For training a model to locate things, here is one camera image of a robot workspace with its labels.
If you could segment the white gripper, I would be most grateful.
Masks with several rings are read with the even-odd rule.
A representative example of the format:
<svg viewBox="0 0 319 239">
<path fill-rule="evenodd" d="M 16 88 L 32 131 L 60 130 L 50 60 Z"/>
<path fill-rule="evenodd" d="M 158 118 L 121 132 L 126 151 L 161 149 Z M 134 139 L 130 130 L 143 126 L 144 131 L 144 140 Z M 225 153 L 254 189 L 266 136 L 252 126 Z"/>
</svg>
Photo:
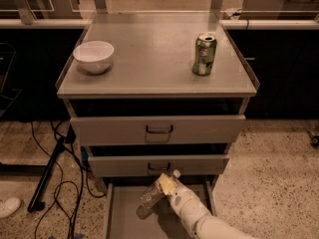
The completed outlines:
<svg viewBox="0 0 319 239">
<path fill-rule="evenodd" d="M 159 177 L 159 186 L 167 195 L 171 208 L 179 218 L 201 218 L 208 213 L 199 197 L 178 180 L 165 173 Z"/>
</svg>

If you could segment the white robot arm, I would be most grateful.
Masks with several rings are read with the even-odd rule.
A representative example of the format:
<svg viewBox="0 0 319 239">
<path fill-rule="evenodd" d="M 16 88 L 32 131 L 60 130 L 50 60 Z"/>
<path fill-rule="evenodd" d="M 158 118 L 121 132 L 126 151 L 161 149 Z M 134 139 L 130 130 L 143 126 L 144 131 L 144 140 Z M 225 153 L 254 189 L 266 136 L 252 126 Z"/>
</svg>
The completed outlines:
<svg viewBox="0 0 319 239">
<path fill-rule="evenodd" d="M 214 216 L 199 197 L 174 176 L 163 173 L 159 185 L 192 239 L 257 239 Z"/>
</svg>

